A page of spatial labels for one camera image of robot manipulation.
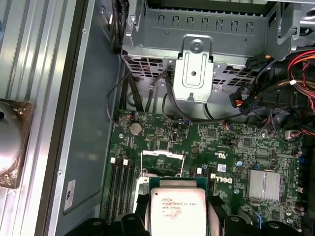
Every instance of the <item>metal side panel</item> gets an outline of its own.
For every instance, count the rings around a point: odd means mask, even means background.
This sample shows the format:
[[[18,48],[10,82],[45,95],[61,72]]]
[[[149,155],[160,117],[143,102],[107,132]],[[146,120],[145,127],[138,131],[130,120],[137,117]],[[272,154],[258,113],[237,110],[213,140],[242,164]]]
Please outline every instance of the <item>metal side panel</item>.
[[[0,188],[0,235],[30,236],[36,226],[76,1],[4,1],[0,97],[29,100],[35,104],[35,114],[21,186]]]
[[[121,76],[118,55],[111,54],[101,5],[89,0],[68,109],[49,236],[62,236],[99,217],[106,155],[112,124],[106,96]],[[118,95],[113,93],[110,104]]]

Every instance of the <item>heatsink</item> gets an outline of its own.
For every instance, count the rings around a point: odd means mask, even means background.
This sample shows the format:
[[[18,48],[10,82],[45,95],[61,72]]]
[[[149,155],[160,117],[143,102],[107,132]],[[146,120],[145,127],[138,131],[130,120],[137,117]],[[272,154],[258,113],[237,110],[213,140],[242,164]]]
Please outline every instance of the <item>heatsink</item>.
[[[247,197],[267,201],[279,201],[280,174],[269,171],[248,171]]]

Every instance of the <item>black ram slot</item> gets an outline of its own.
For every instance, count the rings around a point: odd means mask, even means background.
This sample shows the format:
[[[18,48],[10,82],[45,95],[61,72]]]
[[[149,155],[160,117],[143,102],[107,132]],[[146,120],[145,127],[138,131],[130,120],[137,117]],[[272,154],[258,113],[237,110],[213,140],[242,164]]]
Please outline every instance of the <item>black ram slot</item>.
[[[127,209],[129,209],[129,212],[133,211],[133,204],[134,202],[134,191],[135,191],[135,187],[137,184],[137,173],[135,171],[135,169],[131,169],[131,178],[130,178],[130,182],[129,182],[129,192],[128,192],[128,197],[127,197]]]
[[[107,220],[108,223],[112,223],[114,219],[114,207],[116,203],[116,193],[117,193],[117,188],[118,188],[118,183],[119,183],[119,176],[121,172],[121,167],[116,166],[114,167],[115,173],[113,175],[113,184],[111,186],[111,194],[109,196],[109,206],[108,206],[108,214],[107,214]]]
[[[120,206],[122,205],[122,200],[123,200],[123,190],[124,190],[124,178],[125,178],[125,172],[126,168],[122,167],[122,172],[120,175],[120,180],[119,180],[119,186],[118,186],[118,191],[116,194],[116,202],[115,202],[115,218],[117,218],[120,214]]]
[[[125,187],[124,187],[124,192],[123,192],[123,204],[121,205],[121,214],[126,214],[128,213],[127,206],[129,202],[129,191],[130,191],[130,180],[132,177],[132,170],[130,168],[127,168],[125,170],[126,172],[126,181],[125,181]]]

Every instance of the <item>cable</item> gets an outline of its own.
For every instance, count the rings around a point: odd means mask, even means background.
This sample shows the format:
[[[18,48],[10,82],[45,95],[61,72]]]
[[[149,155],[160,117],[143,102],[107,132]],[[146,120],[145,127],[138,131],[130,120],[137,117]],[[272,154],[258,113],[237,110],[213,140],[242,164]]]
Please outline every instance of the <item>cable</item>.
[[[130,88],[131,88],[131,93],[133,96],[134,104],[136,106],[137,111],[143,112],[143,106],[142,106],[142,100],[139,94],[139,90],[137,88],[137,85],[133,79],[133,76],[130,74],[128,77]]]
[[[235,119],[238,118],[240,116],[242,116],[242,114],[237,114],[237,115],[233,115],[230,117],[224,117],[224,118],[219,118],[219,119],[214,119],[214,120],[208,120],[208,119],[196,119],[193,120],[189,117],[187,117],[182,111],[181,109],[179,109],[179,107],[176,104],[175,101],[175,97],[174,97],[174,93],[173,93],[173,88],[172,88],[172,84],[171,84],[171,78],[170,75],[167,75],[165,78],[165,82],[166,82],[166,90],[167,90],[167,94],[169,97],[169,100],[172,104],[173,109],[175,110],[175,112],[182,117],[183,119],[189,121],[190,123],[195,123],[195,124],[213,124],[213,123],[218,123],[218,122],[222,122],[225,121],[227,119]]]
[[[231,134],[234,134],[236,136],[239,136],[239,137],[248,137],[248,136],[252,136],[254,134],[258,134],[260,133],[264,128],[266,128],[267,124],[269,122],[269,117],[266,119],[266,121],[263,123],[263,126],[261,128],[259,128],[257,131],[253,132],[253,133],[250,133],[250,134],[237,134],[235,132],[233,132],[232,130],[230,130],[230,127],[233,125],[232,123],[229,124],[228,122],[225,124],[225,127],[226,129],[231,133]]]
[[[162,74],[160,74],[159,76],[155,77],[150,85],[150,91],[149,91],[149,97],[148,97],[148,102],[146,104],[146,108],[145,108],[145,112],[149,112],[149,109],[150,109],[150,106],[151,106],[151,103],[152,103],[152,100],[153,100],[153,94],[154,94],[154,88],[156,86],[156,83],[164,78],[166,75],[166,71],[164,71]]]
[[[127,107],[127,90],[128,90],[128,81],[124,80],[122,85],[122,92],[120,94],[120,100],[119,100],[119,109],[120,110],[126,110]]]
[[[110,95],[112,94],[112,92],[115,90],[115,88],[118,87],[118,85],[120,85],[126,78],[128,78],[128,76],[131,74],[131,72],[128,72],[126,73],[118,82],[117,84],[111,89],[109,90],[107,96],[106,96],[106,113],[107,113],[107,116],[108,118],[110,119],[110,121],[113,123],[113,124],[116,124],[116,122],[114,122],[114,120],[112,119],[112,116],[109,112],[109,98],[110,98]]]
[[[288,140],[284,139],[283,137],[281,137],[281,135],[280,135],[279,132],[278,132],[278,129],[276,128],[276,124],[275,124],[275,121],[274,121],[274,117],[273,117],[272,111],[273,111],[273,110],[270,109],[269,117],[270,117],[271,125],[272,125],[272,127],[273,127],[273,129],[274,129],[274,131],[275,131],[275,133],[276,133],[276,135],[277,135],[277,137],[278,137],[283,143],[286,143],[286,144],[294,144],[294,143],[300,141],[301,138],[302,138],[302,135],[300,135],[300,137],[299,137],[298,139],[293,140],[293,141],[288,141]]]
[[[206,103],[204,106],[205,112],[210,119],[214,119],[213,116],[209,112],[208,104]]]
[[[270,59],[257,73],[257,75],[255,76],[254,81],[257,82],[258,79],[260,78],[260,76],[265,73],[269,67],[272,67],[275,63],[277,62],[276,59]]]
[[[162,114],[163,114],[163,116],[164,116],[166,119],[168,119],[169,121],[172,121],[172,122],[177,122],[177,123],[183,122],[183,120],[171,119],[171,118],[165,113],[166,97],[167,97],[167,94],[164,96],[163,101],[162,101]]]

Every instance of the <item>metal bracket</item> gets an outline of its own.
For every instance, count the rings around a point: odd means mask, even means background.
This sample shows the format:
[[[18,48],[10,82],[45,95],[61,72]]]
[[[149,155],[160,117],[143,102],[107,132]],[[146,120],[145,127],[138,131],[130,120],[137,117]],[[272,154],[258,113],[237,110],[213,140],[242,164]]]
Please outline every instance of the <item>metal bracket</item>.
[[[267,30],[265,53],[277,60],[284,60],[300,34],[301,4],[292,3],[283,10],[282,3],[276,3],[268,13],[270,20],[274,16]]]
[[[140,158],[141,158],[141,176],[143,176],[143,156],[161,156],[164,155],[168,158],[175,158],[175,159],[179,159],[182,161],[182,167],[181,167],[181,172],[180,172],[180,177],[182,177],[182,172],[183,172],[183,168],[184,168],[184,160],[185,160],[185,156],[182,154],[173,154],[170,151],[166,151],[166,150],[155,150],[155,151],[147,151],[147,150],[143,150],[141,152]]]
[[[206,103],[211,90],[214,64],[210,61],[209,38],[186,37],[183,56],[176,60],[174,94],[176,100]]]

